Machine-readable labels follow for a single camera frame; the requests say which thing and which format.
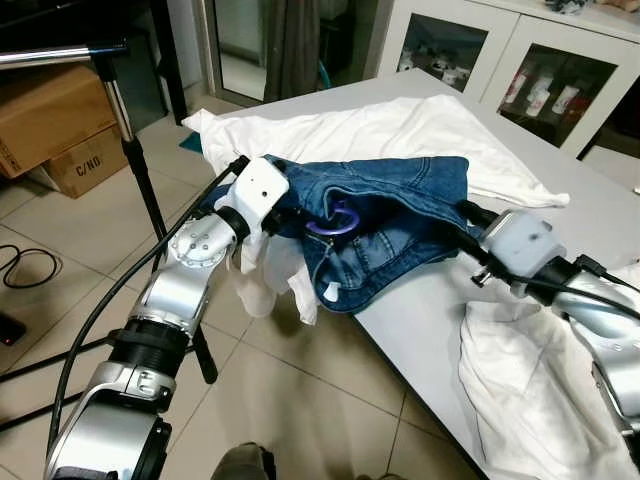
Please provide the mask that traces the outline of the silver sliding door frame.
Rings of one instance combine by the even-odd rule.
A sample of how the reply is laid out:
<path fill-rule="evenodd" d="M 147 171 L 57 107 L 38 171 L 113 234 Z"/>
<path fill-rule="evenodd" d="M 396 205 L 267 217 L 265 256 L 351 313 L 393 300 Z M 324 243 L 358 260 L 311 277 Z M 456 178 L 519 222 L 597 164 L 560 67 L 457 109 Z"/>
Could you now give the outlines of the silver sliding door frame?
<path fill-rule="evenodd" d="M 264 101 L 268 0 L 193 0 L 205 88 L 238 106 Z"/>

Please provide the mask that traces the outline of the grey curtain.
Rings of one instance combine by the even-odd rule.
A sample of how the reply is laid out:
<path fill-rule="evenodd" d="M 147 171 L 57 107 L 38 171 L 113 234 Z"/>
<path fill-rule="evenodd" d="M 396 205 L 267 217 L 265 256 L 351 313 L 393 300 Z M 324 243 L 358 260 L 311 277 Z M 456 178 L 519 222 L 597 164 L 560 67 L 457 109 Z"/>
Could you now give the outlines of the grey curtain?
<path fill-rule="evenodd" d="M 320 0 L 270 0 L 262 100 L 306 95 L 320 86 Z"/>

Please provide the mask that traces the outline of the grey robot left foot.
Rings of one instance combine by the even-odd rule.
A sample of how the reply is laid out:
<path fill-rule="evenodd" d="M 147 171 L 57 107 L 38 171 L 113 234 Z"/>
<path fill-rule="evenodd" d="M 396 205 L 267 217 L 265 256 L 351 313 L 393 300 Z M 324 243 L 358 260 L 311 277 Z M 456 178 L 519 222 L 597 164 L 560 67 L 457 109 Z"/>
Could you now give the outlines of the grey robot left foot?
<path fill-rule="evenodd" d="M 237 445 L 223 454 L 210 480 L 276 480 L 274 454 L 253 442 Z"/>

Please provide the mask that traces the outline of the blue denim jeans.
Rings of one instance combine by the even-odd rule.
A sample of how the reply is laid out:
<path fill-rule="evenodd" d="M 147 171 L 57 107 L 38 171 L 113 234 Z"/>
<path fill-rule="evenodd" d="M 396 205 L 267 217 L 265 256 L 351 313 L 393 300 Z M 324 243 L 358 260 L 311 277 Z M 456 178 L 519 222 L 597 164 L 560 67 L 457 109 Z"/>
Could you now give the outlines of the blue denim jeans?
<path fill-rule="evenodd" d="M 269 156 L 297 193 L 306 221 L 324 218 L 335 201 L 355 201 L 362 223 L 340 237 L 306 236 L 303 259 L 319 310 L 356 314 L 390 284 L 422 265 L 463 252 L 460 237 L 475 237 L 458 214 L 468 200 L 465 157 L 399 157 L 293 163 Z"/>

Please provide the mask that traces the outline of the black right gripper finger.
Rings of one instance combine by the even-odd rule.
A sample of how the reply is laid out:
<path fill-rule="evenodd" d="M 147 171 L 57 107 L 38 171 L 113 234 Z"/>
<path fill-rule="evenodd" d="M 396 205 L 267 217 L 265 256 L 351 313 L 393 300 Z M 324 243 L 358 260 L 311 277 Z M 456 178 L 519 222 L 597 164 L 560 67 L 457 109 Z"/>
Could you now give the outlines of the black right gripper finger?
<path fill-rule="evenodd" d="M 467 229 L 470 233 L 489 232 L 498 220 L 498 212 L 484 209 L 470 200 L 457 202 L 456 210 L 467 221 Z"/>

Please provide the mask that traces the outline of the small printed cardboard box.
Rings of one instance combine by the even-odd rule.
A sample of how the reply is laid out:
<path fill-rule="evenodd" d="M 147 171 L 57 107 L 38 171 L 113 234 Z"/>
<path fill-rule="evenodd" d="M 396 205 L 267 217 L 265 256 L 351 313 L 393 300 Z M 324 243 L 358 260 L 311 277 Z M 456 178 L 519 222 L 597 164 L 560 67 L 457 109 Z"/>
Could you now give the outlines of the small printed cardboard box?
<path fill-rule="evenodd" d="M 113 125 L 78 145 L 69 147 L 44 164 L 52 187 L 70 198 L 78 198 L 113 177 L 128 165 L 119 129 Z"/>

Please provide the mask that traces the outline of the white glass door cabinet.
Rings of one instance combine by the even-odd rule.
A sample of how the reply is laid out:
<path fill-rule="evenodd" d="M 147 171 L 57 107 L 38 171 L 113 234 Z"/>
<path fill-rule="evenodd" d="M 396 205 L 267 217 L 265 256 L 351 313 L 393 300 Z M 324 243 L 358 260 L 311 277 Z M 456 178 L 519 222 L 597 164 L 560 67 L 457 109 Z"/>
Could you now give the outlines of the white glass door cabinet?
<path fill-rule="evenodd" d="M 366 72 L 419 69 L 581 157 L 634 86 L 639 41 L 639 15 L 596 0 L 383 0 Z"/>

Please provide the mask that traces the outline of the black desk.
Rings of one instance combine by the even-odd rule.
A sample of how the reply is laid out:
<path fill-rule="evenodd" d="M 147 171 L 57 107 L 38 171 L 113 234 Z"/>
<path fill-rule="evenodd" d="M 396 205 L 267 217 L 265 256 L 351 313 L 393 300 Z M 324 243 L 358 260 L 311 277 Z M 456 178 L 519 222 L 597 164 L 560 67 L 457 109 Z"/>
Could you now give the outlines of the black desk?
<path fill-rule="evenodd" d="M 148 15 L 143 24 L 154 41 L 174 123 L 179 123 L 189 108 L 168 0 L 0 0 L 0 52 L 128 38 L 143 15 Z"/>

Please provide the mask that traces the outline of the spotted white plush toy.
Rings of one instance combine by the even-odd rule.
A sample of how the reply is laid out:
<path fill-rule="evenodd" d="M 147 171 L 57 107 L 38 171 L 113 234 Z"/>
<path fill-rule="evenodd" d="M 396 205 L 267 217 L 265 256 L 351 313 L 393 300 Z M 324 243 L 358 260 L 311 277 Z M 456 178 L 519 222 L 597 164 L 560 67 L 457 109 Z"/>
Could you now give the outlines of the spotted white plush toy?
<path fill-rule="evenodd" d="M 550 12 L 577 15 L 582 12 L 593 0 L 543 0 L 545 8 Z"/>

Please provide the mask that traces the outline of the large white t-shirt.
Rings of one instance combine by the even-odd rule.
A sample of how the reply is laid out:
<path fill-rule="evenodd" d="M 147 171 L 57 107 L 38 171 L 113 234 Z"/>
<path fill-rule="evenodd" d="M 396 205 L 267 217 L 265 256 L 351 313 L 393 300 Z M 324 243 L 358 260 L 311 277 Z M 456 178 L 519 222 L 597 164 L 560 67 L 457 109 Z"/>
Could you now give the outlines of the large white t-shirt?
<path fill-rule="evenodd" d="M 364 108 L 270 120 L 216 116 L 200 110 L 183 120 L 198 134 L 215 172 L 239 156 L 273 155 L 293 163 L 457 156 L 468 160 L 471 195 L 522 207 L 564 207 L 567 193 L 549 191 L 534 173 L 456 97 L 399 99 Z"/>

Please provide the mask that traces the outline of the purple plastic hanger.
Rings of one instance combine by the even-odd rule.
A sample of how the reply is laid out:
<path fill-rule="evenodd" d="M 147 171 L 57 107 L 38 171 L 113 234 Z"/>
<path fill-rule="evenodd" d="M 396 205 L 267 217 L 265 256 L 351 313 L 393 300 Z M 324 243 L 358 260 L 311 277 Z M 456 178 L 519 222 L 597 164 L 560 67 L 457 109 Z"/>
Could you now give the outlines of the purple plastic hanger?
<path fill-rule="evenodd" d="M 355 232 L 362 223 L 360 207 L 355 201 L 343 198 L 335 201 L 324 218 L 307 220 L 302 233 L 306 236 L 340 237 Z"/>

